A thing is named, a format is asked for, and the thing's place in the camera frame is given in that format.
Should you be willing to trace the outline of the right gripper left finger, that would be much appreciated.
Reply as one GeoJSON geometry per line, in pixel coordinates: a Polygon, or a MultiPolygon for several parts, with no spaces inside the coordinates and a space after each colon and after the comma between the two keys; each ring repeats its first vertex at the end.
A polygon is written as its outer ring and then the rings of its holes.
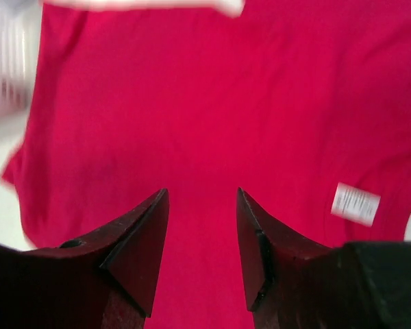
{"type": "Polygon", "coordinates": [[[59,247],[0,245],[0,328],[142,328],[152,313],[168,219],[162,189],[59,247]]]}

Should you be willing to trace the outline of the red t shirt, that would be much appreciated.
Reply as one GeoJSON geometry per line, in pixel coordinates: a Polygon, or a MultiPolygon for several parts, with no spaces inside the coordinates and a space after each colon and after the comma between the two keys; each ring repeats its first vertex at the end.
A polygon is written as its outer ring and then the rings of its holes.
{"type": "Polygon", "coordinates": [[[167,188],[145,327],[252,328],[238,188],[329,247],[411,241],[411,1],[246,1],[236,18],[45,4],[2,177],[37,247],[167,188]]]}

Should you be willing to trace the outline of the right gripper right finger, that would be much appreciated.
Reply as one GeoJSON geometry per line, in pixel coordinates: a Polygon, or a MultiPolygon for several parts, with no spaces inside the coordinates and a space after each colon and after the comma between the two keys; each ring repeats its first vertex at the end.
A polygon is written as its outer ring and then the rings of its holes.
{"type": "Polygon", "coordinates": [[[411,328],[411,242],[320,245],[244,190],[236,219],[256,328],[411,328]]]}

